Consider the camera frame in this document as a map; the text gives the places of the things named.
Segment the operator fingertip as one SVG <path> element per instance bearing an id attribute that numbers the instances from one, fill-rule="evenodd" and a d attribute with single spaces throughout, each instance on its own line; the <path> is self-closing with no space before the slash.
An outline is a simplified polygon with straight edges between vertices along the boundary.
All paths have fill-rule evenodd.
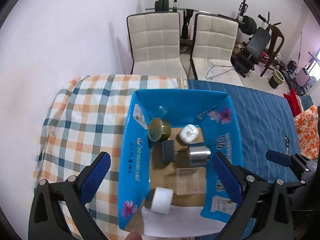
<path id="1" fill-rule="evenodd" d="M 125 240 L 142 240 L 142 236 L 136 230 L 132 230 Z"/>

